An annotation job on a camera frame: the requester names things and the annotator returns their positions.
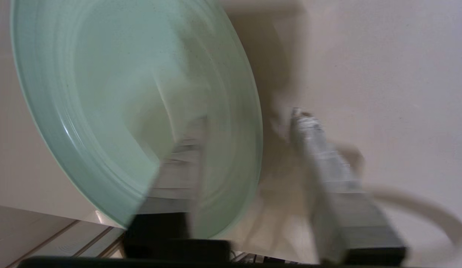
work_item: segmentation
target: frosted glass plate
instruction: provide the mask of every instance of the frosted glass plate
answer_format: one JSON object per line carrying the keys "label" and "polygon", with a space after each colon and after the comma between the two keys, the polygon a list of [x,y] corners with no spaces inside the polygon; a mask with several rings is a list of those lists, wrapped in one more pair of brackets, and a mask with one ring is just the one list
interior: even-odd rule
{"label": "frosted glass plate", "polygon": [[16,0],[11,29],[37,127],[98,209],[126,226],[161,157],[207,114],[195,236],[237,220],[259,177],[262,119],[248,60],[219,3]]}

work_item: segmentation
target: glass plate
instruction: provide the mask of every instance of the glass plate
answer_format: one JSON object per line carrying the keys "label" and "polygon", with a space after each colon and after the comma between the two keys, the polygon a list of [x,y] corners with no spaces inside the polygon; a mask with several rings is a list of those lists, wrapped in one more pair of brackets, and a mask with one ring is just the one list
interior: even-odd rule
{"label": "glass plate", "polygon": [[161,157],[207,114],[194,232],[216,236],[238,219],[259,178],[262,119],[248,59],[219,3],[16,0],[11,31],[35,123],[98,209],[126,226]]}

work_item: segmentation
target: green glass plate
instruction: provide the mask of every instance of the green glass plate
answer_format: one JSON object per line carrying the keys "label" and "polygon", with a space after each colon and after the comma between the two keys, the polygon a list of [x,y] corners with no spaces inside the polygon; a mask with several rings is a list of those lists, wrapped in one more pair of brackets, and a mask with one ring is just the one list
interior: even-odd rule
{"label": "green glass plate", "polygon": [[98,209],[126,227],[161,157],[207,114],[195,236],[236,222],[258,182],[262,119],[248,59],[219,3],[16,0],[11,29],[35,123]]}

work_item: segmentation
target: plate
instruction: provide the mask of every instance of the plate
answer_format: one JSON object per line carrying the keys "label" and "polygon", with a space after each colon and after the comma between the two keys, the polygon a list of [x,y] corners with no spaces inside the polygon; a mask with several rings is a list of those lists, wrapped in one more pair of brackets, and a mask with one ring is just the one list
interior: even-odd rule
{"label": "plate", "polygon": [[188,122],[207,115],[194,236],[216,236],[238,220],[259,178],[262,118],[248,59],[219,3],[16,0],[11,31],[35,123],[100,211],[126,227],[159,160]]}

